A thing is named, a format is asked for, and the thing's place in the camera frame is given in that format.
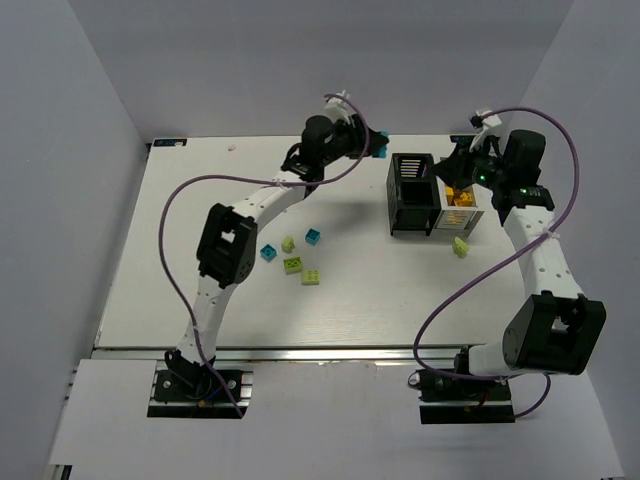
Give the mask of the teal rounded lego brick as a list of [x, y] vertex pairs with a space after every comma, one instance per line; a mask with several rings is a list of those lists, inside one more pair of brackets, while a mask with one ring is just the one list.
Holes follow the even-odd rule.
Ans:
[[372, 131], [369, 153], [372, 158], [382, 159], [387, 156], [389, 134], [386, 131]]

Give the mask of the yellow striped lego assembly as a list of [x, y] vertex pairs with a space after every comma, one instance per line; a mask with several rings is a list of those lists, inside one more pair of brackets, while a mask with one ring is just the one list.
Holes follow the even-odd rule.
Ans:
[[448, 206], [473, 207], [475, 198], [471, 189], [459, 190], [446, 187], [446, 200]]

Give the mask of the teal square lego brick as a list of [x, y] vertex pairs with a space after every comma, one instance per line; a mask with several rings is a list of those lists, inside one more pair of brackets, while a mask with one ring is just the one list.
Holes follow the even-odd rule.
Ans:
[[319, 242], [320, 237], [321, 233], [318, 230], [310, 228], [306, 232], [304, 239], [306, 243], [315, 246]]
[[270, 244], [266, 244], [260, 249], [260, 256], [266, 262], [271, 262], [277, 256], [277, 250]]

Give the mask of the small lime lego brick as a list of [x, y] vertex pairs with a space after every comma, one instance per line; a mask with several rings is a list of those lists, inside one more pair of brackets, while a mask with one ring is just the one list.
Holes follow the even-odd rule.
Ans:
[[281, 243], [281, 248], [285, 253], [291, 253], [295, 248], [294, 239], [291, 236], [287, 236]]

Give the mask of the lime lego brick with studs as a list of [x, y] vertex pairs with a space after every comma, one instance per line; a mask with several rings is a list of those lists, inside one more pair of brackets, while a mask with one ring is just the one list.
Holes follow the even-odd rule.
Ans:
[[303, 286], [315, 286], [320, 284], [320, 273], [317, 269], [305, 269], [301, 272], [301, 284]]

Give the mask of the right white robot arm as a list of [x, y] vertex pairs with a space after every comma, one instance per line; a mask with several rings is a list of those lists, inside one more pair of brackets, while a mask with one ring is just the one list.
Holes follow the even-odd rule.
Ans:
[[533, 131], [514, 130], [500, 155], [490, 152], [496, 144], [494, 136], [482, 145], [460, 140], [433, 170], [451, 188], [478, 185], [491, 191], [500, 224], [520, 255], [524, 284], [524, 304], [501, 339], [469, 347], [458, 370], [475, 377], [579, 375], [602, 331], [606, 310], [584, 294], [552, 229], [555, 204], [538, 182], [546, 140]]

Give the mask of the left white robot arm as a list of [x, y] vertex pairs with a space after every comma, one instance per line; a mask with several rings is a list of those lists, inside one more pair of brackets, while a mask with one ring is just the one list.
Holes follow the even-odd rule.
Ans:
[[185, 387], [200, 391], [215, 379], [217, 336], [236, 287], [253, 270], [259, 232], [288, 207], [306, 199], [325, 182], [325, 168], [348, 157], [381, 158], [388, 135], [365, 126], [359, 115], [331, 120], [310, 117], [273, 179], [233, 205], [209, 210], [196, 249], [198, 289], [188, 307], [190, 325], [178, 345], [165, 353], [168, 370]]

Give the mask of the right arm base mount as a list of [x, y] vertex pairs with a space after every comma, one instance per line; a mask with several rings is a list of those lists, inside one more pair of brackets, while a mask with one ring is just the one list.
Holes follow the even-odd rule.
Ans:
[[515, 422], [506, 382], [462, 380], [418, 370], [422, 425], [480, 425]]

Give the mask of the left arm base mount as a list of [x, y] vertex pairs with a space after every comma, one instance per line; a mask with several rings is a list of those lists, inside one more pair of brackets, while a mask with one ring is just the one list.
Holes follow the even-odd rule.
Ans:
[[186, 360], [179, 350], [164, 353], [164, 367], [154, 374], [148, 418], [234, 419], [248, 409], [250, 373], [218, 370]]

